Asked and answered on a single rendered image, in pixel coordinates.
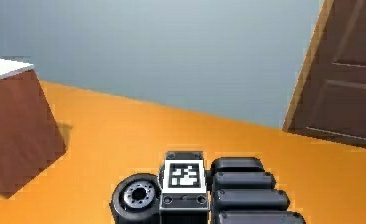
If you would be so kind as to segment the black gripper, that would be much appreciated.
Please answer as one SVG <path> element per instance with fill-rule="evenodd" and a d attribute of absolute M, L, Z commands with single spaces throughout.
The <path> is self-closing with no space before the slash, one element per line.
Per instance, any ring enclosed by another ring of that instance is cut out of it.
<path fill-rule="evenodd" d="M 115 224 L 160 224 L 157 176 L 137 173 L 123 179 L 109 203 Z"/>

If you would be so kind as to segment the brown cabinet with white top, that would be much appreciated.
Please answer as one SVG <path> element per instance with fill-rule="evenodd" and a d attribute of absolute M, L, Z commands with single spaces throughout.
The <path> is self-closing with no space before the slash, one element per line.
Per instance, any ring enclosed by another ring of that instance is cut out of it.
<path fill-rule="evenodd" d="M 65 152 L 34 65 L 0 58 L 0 196 L 13 196 Z"/>

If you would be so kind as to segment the dark brown room door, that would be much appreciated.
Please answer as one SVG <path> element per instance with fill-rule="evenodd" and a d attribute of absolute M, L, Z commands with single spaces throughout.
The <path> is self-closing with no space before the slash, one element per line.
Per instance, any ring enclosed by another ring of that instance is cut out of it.
<path fill-rule="evenodd" d="M 366 0 L 323 0 L 282 129 L 366 148 Z"/>

